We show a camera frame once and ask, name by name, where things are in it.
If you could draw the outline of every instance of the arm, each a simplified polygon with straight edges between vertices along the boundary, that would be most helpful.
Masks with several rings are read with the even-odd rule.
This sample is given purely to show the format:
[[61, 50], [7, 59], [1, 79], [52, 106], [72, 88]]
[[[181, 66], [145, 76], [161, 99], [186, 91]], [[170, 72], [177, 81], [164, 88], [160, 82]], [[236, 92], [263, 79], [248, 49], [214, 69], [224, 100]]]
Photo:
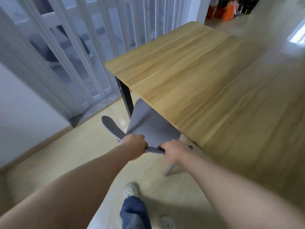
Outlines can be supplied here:
[[86, 229], [114, 178], [145, 152], [144, 135], [129, 134], [105, 155], [64, 174], [0, 218], [0, 228]]
[[181, 164], [229, 228], [305, 228], [303, 213], [264, 187], [192, 152], [183, 142], [161, 145], [169, 163]]

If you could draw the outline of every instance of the pant leg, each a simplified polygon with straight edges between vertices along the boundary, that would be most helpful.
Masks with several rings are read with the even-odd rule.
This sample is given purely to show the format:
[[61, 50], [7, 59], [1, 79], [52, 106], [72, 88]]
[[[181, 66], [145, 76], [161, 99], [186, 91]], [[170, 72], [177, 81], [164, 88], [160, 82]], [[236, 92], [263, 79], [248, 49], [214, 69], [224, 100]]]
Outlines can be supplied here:
[[151, 229], [145, 203], [135, 196], [124, 200], [121, 212], [122, 229]]
[[[59, 29], [61, 33], [63, 33], [67, 38], [69, 38], [62, 25], [57, 26], [57, 29]], [[83, 39], [80, 36], [78, 36], [78, 37], [81, 40], [81, 42], [86, 50], [86, 53], [89, 54], [90, 50], [88, 49], [87, 45], [85, 44], [85, 42], [83, 41]]]

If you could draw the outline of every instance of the orange bag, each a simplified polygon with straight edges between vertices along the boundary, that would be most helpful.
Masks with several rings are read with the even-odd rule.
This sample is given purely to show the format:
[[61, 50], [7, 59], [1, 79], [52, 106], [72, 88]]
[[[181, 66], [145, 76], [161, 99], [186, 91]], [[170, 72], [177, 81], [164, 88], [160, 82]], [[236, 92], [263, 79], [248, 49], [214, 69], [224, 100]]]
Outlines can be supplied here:
[[224, 14], [222, 15], [222, 19], [225, 21], [231, 21], [234, 18], [234, 15], [238, 10], [238, 2], [229, 2], [225, 8]]

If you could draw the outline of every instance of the wooden table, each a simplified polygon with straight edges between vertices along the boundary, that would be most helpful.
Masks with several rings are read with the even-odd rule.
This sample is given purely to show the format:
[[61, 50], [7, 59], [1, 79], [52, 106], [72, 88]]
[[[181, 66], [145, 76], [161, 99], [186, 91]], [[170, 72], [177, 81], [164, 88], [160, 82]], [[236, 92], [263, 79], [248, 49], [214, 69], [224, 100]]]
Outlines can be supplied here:
[[305, 209], [305, 66], [190, 22], [106, 63], [219, 164]]

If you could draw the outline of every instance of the right hand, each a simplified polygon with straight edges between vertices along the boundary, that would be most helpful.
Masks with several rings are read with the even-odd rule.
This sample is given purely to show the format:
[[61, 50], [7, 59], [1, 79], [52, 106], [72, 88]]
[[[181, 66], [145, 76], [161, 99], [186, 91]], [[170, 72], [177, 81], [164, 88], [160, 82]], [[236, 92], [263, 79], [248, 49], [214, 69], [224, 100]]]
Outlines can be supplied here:
[[170, 164], [180, 163], [183, 155], [191, 152], [191, 149], [182, 141], [170, 140], [160, 145], [165, 150], [164, 159]]

